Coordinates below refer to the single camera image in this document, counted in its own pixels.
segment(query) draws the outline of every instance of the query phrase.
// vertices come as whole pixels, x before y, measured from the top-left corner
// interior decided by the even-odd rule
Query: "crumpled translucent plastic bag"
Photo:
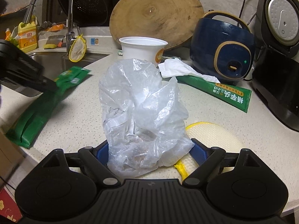
[[[108,168],[117,176],[133,178],[172,166],[194,146],[175,77],[163,86],[152,63],[127,59],[108,68],[99,88]]]

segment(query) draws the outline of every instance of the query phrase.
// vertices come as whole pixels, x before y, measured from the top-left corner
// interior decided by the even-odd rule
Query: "blue sticker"
[[[99,39],[98,38],[91,38],[90,39],[90,45],[99,45]]]

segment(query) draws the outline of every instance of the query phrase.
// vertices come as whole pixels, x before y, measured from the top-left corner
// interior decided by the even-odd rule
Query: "kitchen sink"
[[[70,69],[72,66],[85,67],[108,55],[86,53],[84,58],[76,63],[71,62],[68,59],[68,56],[66,56],[65,52],[36,52],[30,54],[29,56],[44,67],[43,75],[46,78],[54,80],[60,73]],[[8,81],[3,81],[2,85],[16,92],[19,92],[27,97],[34,97],[41,94],[41,92],[35,89],[23,87],[19,84],[14,84]]]

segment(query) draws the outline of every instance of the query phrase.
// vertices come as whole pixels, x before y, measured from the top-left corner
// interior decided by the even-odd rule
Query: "chrome faucet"
[[[29,7],[26,11],[25,17],[23,19],[23,23],[28,24],[30,23],[34,5],[36,0],[31,0]],[[66,34],[66,50],[67,54],[69,54],[71,46],[75,41],[75,33],[73,28],[73,0],[68,0],[68,33]]]

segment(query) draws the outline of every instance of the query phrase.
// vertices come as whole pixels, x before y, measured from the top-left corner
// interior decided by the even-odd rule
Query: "navy blue rice cooker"
[[[235,20],[241,28],[213,19],[216,15]],[[211,11],[198,21],[191,41],[190,57],[200,73],[215,76],[221,83],[236,85],[249,73],[254,54],[254,35],[238,17]]]

